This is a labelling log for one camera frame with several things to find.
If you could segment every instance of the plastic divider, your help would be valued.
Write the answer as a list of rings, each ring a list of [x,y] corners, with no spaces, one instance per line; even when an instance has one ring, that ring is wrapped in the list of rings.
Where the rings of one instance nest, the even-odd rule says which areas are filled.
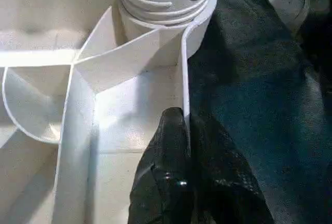
[[[57,144],[70,66],[6,68],[3,99],[12,121],[28,136]]]

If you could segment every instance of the compartment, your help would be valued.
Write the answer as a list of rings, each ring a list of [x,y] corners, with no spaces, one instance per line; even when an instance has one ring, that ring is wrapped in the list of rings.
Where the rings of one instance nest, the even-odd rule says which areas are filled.
[[[181,35],[151,31],[73,67],[53,224],[126,223],[132,178],[162,112],[188,104],[180,42],[168,47]]]
[[[38,159],[25,158],[21,159],[19,164],[11,164],[11,169],[13,166],[21,168],[21,175],[17,176],[19,171],[16,170],[16,176],[11,178],[10,185],[6,185],[6,189],[13,190],[12,182],[15,180],[23,178],[23,181],[26,181],[27,177],[24,178],[23,176],[28,176],[29,182],[22,185],[20,190],[15,188],[17,190],[15,196],[18,195],[18,197],[12,203],[3,219],[0,219],[0,222],[3,224],[51,224],[54,206],[57,149],[50,147],[50,145],[47,145],[49,146],[48,148],[42,147],[46,144],[33,142],[38,145],[30,146],[26,152],[31,152],[32,149],[35,149],[32,153]]]
[[[102,14],[115,1],[2,0],[0,64],[2,66],[70,64]],[[114,30],[109,27],[110,22],[106,24],[108,26],[105,30]],[[109,49],[113,49],[122,44],[123,37],[119,34],[109,41]]]
[[[38,171],[55,151],[56,146],[33,140],[19,130],[0,148],[0,223],[32,223],[29,219],[48,197],[43,187],[53,186],[56,165],[52,166],[53,174],[45,177],[38,176]],[[13,218],[22,221],[10,221]]]
[[[5,69],[5,106],[26,135],[42,142],[59,142],[69,73],[66,65]]]
[[[58,146],[38,142],[17,128],[7,114],[0,87],[0,223],[48,224]]]

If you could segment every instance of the curved plastic divider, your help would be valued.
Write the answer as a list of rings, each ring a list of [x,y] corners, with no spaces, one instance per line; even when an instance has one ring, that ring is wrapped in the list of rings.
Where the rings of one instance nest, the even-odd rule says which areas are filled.
[[[0,67],[0,79],[3,78],[5,68]],[[7,114],[6,107],[2,100],[2,84],[0,85],[0,149],[7,143],[14,134],[17,127]]]
[[[113,50],[126,42],[117,3],[110,6],[84,43],[75,61]]]
[[[57,144],[70,66],[6,68],[3,100],[12,121],[31,138]]]
[[[181,40],[181,61],[184,71],[188,71],[187,60],[194,55],[203,41],[204,34],[208,28],[208,24],[211,19],[212,12],[217,5],[217,0],[210,0],[207,5],[207,12],[196,18],[189,26],[185,29],[182,40]],[[190,102],[189,102],[189,79],[188,73],[183,73],[183,90],[184,90],[184,118],[186,121],[187,129],[190,130]]]

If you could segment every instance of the black glove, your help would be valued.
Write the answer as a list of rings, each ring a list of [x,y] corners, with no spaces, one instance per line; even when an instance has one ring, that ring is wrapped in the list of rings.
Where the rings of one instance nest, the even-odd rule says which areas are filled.
[[[219,122],[192,114],[190,130],[199,209],[217,224],[274,223],[246,159]]]
[[[180,108],[165,110],[137,167],[128,224],[190,224],[193,191]]]

